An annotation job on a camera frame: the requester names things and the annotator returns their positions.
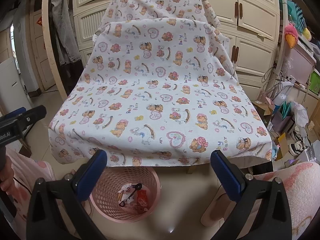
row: gray jeans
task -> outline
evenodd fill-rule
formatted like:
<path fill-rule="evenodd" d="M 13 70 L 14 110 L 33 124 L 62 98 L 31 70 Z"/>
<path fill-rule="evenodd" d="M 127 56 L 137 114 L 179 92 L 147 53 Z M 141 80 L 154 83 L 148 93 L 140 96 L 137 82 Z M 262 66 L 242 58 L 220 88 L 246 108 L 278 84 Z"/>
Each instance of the gray jeans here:
<path fill-rule="evenodd" d="M 68 0 L 51 0 L 60 65 L 81 60 L 68 10 Z"/>

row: cabinet handle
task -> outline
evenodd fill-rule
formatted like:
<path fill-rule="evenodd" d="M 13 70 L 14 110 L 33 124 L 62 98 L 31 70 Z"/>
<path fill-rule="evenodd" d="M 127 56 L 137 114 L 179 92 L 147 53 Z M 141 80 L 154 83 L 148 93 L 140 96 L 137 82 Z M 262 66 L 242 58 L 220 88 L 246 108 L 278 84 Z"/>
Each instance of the cabinet handle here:
<path fill-rule="evenodd" d="M 236 48 L 235 60 L 233 63 L 236 63 L 238 61 L 238 54 L 239 54 L 239 47 Z"/>
<path fill-rule="evenodd" d="M 238 14 L 239 14 L 239 3 L 236 2 L 235 3 L 235 18 L 238 18 Z"/>
<path fill-rule="evenodd" d="M 239 4 L 239 8 L 240 8 L 239 17 L 240 17 L 240 19 L 242 19 L 242 17 L 243 17 L 243 7 L 242 7 L 242 3 Z"/>
<path fill-rule="evenodd" d="M 235 60 L 235 52 L 236 52 L 236 46 L 232 47 L 232 54 L 231 54 L 231 62 Z"/>

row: black cable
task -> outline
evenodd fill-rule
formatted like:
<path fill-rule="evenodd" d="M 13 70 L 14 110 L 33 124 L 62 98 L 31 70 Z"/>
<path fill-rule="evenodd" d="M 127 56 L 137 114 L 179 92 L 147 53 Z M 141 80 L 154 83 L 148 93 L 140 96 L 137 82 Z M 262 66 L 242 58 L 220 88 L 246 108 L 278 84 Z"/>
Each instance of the black cable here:
<path fill-rule="evenodd" d="M 30 193 L 30 195 L 32 195 L 32 193 L 31 193 L 31 191 L 25 186 L 25 185 L 23 185 L 20 181 L 18 181 L 15 177 L 13 177 L 13 179 L 16 181 L 16 182 L 18 182 L 21 186 L 23 186 L 29 193 Z"/>

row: blue gripper pad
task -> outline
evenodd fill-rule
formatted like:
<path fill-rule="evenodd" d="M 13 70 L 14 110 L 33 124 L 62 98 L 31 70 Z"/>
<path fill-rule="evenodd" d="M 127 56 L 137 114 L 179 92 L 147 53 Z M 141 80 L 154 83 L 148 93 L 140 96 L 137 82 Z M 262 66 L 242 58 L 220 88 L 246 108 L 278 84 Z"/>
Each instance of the blue gripper pad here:
<path fill-rule="evenodd" d="M 79 201 L 89 198 L 106 165 L 107 153 L 100 150 L 78 169 L 74 176 L 73 188 Z"/>
<path fill-rule="evenodd" d="M 211 153 L 210 163 L 229 199 L 238 203 L 245 188 L 241 171 L 220 150 Z"/>

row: black plastic spoon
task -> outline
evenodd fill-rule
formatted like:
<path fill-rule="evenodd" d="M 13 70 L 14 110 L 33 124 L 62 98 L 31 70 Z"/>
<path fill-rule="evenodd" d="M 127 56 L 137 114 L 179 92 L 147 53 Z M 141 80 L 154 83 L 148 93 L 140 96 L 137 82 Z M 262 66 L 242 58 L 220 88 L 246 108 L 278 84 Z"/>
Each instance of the black plastic spoon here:
<path fill-rule="evenodd" d="M 121 201 L 121 202 L 119 203 L 119 206 L 120 206 L 120 207 L 124 207 L 124 206 L 125 206 L 125 203 L 133 196 L 133 194 L 134 194 L 137 190 L 142 189 L 142 184 L 141 184 L 141 183 L 138 183 L 137 185 L 132 185 L 131 187 L 133 187 L 133 188 L 135 189 L 134 192 L 132 192 L 132 193 L 130 194 L 130 196 L 129 196 L 126 200 Z"/>

